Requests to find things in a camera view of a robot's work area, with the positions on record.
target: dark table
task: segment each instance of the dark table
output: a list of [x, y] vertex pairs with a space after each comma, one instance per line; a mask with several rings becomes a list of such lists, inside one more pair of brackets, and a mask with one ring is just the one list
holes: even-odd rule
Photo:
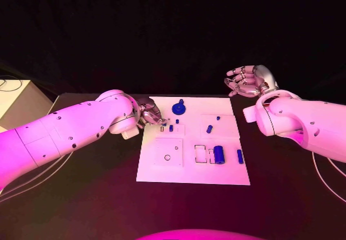
[[[67, 93], [52, 111], [97, 97]], [[45, 183], [0, 204], [0, 239], [133, 240], [176, 229], [224, 230], [270, 240], [346, 239], [346, 204], [319, 179], [312, 153], [290, 139], [266, 137], [245, 122], [242, 109], [257, 99], [231, 100], [251, 186], [136, 182], [143, 132], [129, 140], [107, 133], [74, 152]], [[325, 157], [316, 161], [346, 197], [346, 178]]]

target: white cable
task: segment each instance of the white cable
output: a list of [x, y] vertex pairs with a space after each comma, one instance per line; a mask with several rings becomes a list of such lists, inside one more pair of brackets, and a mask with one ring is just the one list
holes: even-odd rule
[[55, 173], [58, 172], [58, 170], [62, 168], [62, 166], [64, 166], [64, 164], [67, 163], [67, 161], [69, 160], [69, 158], [71, 158], [71, 155], [72, 155], [72, 153], [69, 154], [69, 156], [67, 157], [67, 160], [64, 161], [64, 163], [61, 164], [61, 166], [58, 167], [58, 169], [52, 172], [52, 174], [38, 183], [38, 184], [35, 184], [32, 187], [29, 187], [26, 190], [23, 190], [23, 191], [20, 191], [19, 193], [16, 193], [16, 194], [13, 194], [13, 195], [10, 195], [9, 197], [6, 197], [5, 199], [2, 199], [0, 200], [0, 203], [3, 202], [3, 201], [6, 201], [6, 200], [9, 200], [10, 198], [13, 198], [15, 196], [18, 196], [19, 194], [22, 194], [22, 193], [25, 193], [26, 191], [29, 191], [31, 189], [33, 189], [36, 186], [39, 186], [54, 175], [55, 175]]
[[325, 179], [323, 179], [323, 176], [320, 174], [320, 171], [319, 171], [319, 168], [317, 168], [317, 164], [316, 164], [316, 155], [315, 155], [315, 152], [312, 152], [312, 159], [313, 159], [313, 164], [315, 164], [315, 168], [316, 168], [316, 171], [317, 171], [317, 174], [319, 174], [319, 178], [322, 180], [322, 182], [325, 183], [327, 189], [330, 190], [330, 192], [345, 201], [346, 203], [346, 200], [339, 196], [339, 194], [333, 191], [333, 189], [330, 188], [330, 186], [327, 185]]
[[22, 188], [26, 184], [29, 184], [35, 179], [38, 179], [43, 173], [48, 172], [48, 170], [56, 165], [56, 163], [64, 159], [67, 155], [64, 155], [56, 161], [55, 163], [42, 171], [42, 173], [35, 177], [32, 178], [29, 181], [26, 181], [25, 183], [22, 183], [19, 186], [16, 186], [12, 190], [6, 191], [5, 194], [0, 194], [0, 197], [3, 197], [5, 195], [7, 195], [10, 192], [13, 192], [15, 190], [18, 190], [19, 188]]
[[333, 161], [330, 160], [330, 158], [327, 157], [327, 160], [330, 162], [330, 164], [333, 165], [335, 169], [340, 172], [340, 174], [346, 177], [346, 173], [340, 170], [340, 168], [336, 166], [336, 164], [333, 163]]

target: blue knob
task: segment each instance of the blue knob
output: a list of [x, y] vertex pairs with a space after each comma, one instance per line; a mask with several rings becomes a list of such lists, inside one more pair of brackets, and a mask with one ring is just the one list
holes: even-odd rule
[[208, 129], [206, 129], [206, 132], [211, 133], [211, 132], [212, 132], [212, 129], [214, 129], [214, 126], [209, 125], [209, 126], [208, 126]]
[[176, 114], [176, 115], [182, 115], [185, 114], [186, 112], [186, 106], [185, 106], [185, 101], [183, 99], [179, 100], [179, 103], [176, 103], [172, 107], [172, 112]]

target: robotic hand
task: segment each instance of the robotic hand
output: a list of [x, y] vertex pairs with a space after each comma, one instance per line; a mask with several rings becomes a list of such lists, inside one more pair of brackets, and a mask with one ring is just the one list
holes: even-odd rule
[[346, 163], [346, 106], [303, 100], [280, 90], [264, 65], [238, 67], [227, 76], [234, 76], [224, 80], [232, 89], [229, 97], [260, 96], [255, 105], [242, 111], [247, 122], [257, 122], [263, 134], [290, 138], [304, 149]]
[[136, 101], [121, 90], [110, 90], [95, 101], [0, 133], [0, 193], [19, 176], [98, 140], [107, 129], [129, 139], [139, 127], [166, 122], [149, 97]]

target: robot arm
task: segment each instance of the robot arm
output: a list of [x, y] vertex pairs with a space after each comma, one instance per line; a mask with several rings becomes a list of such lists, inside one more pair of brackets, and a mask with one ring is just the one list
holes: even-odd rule
[[346, 163], [346, 106], [323, 101], [303, 100], [280, 90], [266, 66], [245, 66], [227, 73], [232, 89], [229, 96], [260, 96], [254, 106], [245, 108], [247, 122], [257, 122], [266, 136], [293, 139], [315, 153]]
[[95, 101], [0, 133], [0, 192], [19, 176], [98, 140], [107, 129], [129, 139], [140, 133], [137, 126], [166, 122], [150, 98], [139, 103], [123, 91], [111, 90]]

